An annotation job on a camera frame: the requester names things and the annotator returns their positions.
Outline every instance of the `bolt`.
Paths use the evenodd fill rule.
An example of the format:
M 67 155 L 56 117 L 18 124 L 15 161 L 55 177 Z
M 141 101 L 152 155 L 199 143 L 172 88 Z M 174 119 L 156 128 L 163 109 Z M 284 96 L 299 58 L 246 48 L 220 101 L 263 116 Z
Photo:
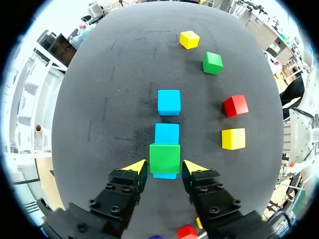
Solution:
M 128 193 L 129 191 L 130 191 L 131 189 L 130 189 L 130 187 L 129 186 L 123 186 L 123 188 L 122 188 L 122 191 L 124 192 L 124 193 Z
M 241 204 L 241 201 L 238 200 L 238 199 L 235 199 L 234 202 L 233 202 L 234 206 L 240 206 L 240 204 Z
M 89 204 L 91 207 L 95 207 L 95 206 L 97 206 L 98 202 L 95 199 L 90 199 Z
M 114 213 L 114 214 L 116 214 L 116 213 L 119 213 L 119 212 L 120 212 L 120 209 L 119 209 L 118 206 L 113 206 L 113 207 L 111 208 L 111 212 Z
M 222 183 L 219 183 L 219 184 L 217 184 L 217 187 L 220 188 L 220 189 L 223 189 L 224 185 Z
M 217 213 L 219 213 L 219 208 L 218 207 L 211 207 L 209 209 L 209 213 L 210 214 L 217 214 Z
M 78 232 L 83 233 L 83 232 L 86 231 L 86 229 L 87 229 L 87 227 L 86 227 L 86 224 L 84 224 L 84 223 L 78 223 L 78 224 L 76 225 L 76 230 L 77 230 Z
M 107 183 L 107 184 L 106 184 L 105 189 L 111 190 L 111 189 L 113 189 L 113 188 L 114 188 L 114 185 L 113 185 L 112 183 Z
M 207 187 L 201 187 L 201 188 L 200 188 L 200 191 L 201 191 L 201 192 L 207 192 L 207 190 L 208 190 Z

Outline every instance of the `chair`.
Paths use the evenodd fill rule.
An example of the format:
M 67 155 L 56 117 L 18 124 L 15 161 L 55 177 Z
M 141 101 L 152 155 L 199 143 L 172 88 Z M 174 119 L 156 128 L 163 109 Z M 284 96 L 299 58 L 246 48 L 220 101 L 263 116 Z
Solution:
M 104 17 L 103 14 L 96 16 L 94 18 L 92 18 L 90 15 L 87 15 L 87 16 L 82 17 L 81 20 L 84 21 L 88 25 L 92 25 L 92 24 L 98 23 L 103 17 Z

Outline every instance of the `cube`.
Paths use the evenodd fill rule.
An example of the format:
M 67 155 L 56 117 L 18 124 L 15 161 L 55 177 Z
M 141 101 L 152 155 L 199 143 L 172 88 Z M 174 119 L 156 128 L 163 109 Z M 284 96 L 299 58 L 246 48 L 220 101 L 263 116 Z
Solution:
M 222 130 L 222 148 L 234 150 L 246 147 L 244 128 L 233 128 Z
M 221 56 L 215 53 L 206 52 L 203 58 L 203 70 L 205 73 L 218 75 L 223 69 Z
M 160 178 L 160 179 L 176 179 L 177 174 L 176 173 L 155 173 L 153 174 L 154 178 Z
M 248 112 L 245 96 L 232 96 L 224 103 L 227 117 L 234 117 Z
M 203 226 L 202 226 L 202 224 L 201 224 L 201 222 L 200 222 L 199 217 L 196 218 L 196 221 L 197 221 L 198 227 L 199 227 L 200 229 L 203 229 Z
M 158 91 L 158 111 L 160 116 L 178 116 L 180 110 L 179 90 Z
M 179 124 L 177 123 L 156 123 L 155 143 L 179 144 Z
M 180 33 L 179 42 L 187 50 L 198 46 L 200 37 L 193 31 L 184 31 Z
M 179 173 L 180 145 L 152 143 L 150 145 L 151 173 Z
M 190 225 L 186 225 L 177 230 L 178 239 L 196 239 L 198 237 L 197 231 L 195 228 L 192 228 Z
M 153 237 L 150 237 L 149 239 L 164 239 L 164 238 L 162 238 L 161 236 L 153 236 Z

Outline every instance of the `red cube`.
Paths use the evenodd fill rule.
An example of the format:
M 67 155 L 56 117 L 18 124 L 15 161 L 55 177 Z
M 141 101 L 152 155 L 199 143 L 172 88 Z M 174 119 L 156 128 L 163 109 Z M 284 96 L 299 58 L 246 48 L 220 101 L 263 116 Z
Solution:
M 234 117 L 248 112 L 245 96 L 232 96 L 224 102 L 227 117 Z
M 190 225 L 186 225 L 177 230 L 178 239 L 196 239 L 198 234 L 195 228 L 192 228 Z

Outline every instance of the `yellow cube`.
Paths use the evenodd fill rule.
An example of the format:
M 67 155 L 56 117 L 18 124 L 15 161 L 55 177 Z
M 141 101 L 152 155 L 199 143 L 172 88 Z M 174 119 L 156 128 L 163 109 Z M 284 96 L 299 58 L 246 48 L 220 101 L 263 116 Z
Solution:
M 196 221 L 197 221 L 197 225 L 200 229 L 203 229 L 203 226 L 201 225 L 201 222 L 200 222 L 200 219 L 199 217 L 196 218 Z
M 179 42 L 187 50 L 198 46 L 200 37 L 193 31 L 180 33 Z
M 222 130 L 222 148 L 234 150 L 246 147 L 246 137 L 244 128 L 233 128 Z

